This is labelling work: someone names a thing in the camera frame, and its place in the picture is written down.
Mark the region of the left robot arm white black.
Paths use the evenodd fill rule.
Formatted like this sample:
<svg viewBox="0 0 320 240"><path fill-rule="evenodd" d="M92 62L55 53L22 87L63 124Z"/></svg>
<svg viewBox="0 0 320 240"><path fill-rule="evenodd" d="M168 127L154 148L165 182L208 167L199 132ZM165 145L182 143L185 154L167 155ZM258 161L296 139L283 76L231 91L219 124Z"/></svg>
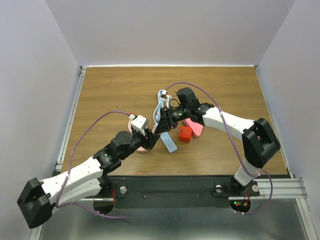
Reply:
<svg viewBox="0 0 320 240"><path fill-rule="evenodd" d="M145 134L139 131L120 131L108 145L96 152L82 164L59 175L26 182L18 197L17 205L30 229L47 222L54 208L75 204L78 200L111 193L108 174L119 168L122 161L142 147L151 150L159 134L150 129Z"/></svg>

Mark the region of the pink triangular power strip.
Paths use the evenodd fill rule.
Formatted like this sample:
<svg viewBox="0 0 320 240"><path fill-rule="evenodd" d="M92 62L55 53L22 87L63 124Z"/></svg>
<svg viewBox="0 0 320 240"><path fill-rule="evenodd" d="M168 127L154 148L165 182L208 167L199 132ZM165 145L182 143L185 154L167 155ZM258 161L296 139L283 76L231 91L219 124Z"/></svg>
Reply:
<svg viewBox="0 0 320 240"><path fill-rule="evenodd" d="M200 137L202 131L203 131L203 125L193 122L190 118L184 119L183 123L192 129L192 136L194 138Z"/></svg>

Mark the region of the pink round power strip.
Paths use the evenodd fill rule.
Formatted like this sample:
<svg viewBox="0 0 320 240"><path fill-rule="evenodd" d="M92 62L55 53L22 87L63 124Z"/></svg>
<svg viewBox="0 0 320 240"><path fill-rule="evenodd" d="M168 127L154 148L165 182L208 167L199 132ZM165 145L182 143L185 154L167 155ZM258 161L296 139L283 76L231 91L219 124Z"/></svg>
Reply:
<svg viewBox="0 0 320 240"><path fill-rule="evenodd" d="M133 130L132 130L132 128L131 128L131 126L132 126L132 125L131 125L131 122L132 122L132 120L130 119L130 120L128 121L127 128L128 128L128 130L129 130L130 133L133 133ZM148 152L148 150L145 149L145 148L143 148L142 146L140 146L140 147L136 150L136 152L142 154L142 153Z"/></svg>

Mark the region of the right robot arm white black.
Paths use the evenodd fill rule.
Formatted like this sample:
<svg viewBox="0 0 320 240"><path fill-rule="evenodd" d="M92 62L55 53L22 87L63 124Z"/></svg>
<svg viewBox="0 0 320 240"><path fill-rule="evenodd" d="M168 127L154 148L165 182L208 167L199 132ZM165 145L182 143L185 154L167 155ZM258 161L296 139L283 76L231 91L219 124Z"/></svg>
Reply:
<svg viewBox="0 0 320 240"><path fill-rule="evenodd" d="M211 127L228 134L232 141L241 140L245 160L230 180L231 192L242 195L248 184L259 175L260 170L281 149L271 125L264 118L244 119L221 111L217 104L200 103L193 90L184 87L176 92L177 107L169 103L160 109L160 118L155 128L156 134L168 132L177 127L178 122L191 119L204 127Z"/></svg>

